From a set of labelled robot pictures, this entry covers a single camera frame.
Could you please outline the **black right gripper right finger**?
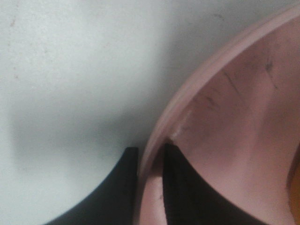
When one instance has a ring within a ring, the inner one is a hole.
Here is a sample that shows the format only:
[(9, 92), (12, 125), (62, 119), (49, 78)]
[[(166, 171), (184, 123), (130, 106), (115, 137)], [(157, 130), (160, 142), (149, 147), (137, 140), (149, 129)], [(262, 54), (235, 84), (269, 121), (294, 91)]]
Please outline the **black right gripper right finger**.
[(285, 188), (289, 161), (274, 152), (242, 154), (225, 168), (226, 157), (202, 165), (173, 144), (164, 145), (163, 200), (169, 225), (287, 225)]

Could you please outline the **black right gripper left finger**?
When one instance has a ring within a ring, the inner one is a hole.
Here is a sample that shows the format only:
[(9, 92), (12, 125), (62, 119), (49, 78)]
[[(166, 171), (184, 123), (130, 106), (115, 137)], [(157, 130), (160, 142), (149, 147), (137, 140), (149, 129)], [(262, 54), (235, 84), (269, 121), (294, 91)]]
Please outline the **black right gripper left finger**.
[(137, 187), (136, 147), (124, 150), (103, 182), (76, 206), (48, 225), (131, 225)]

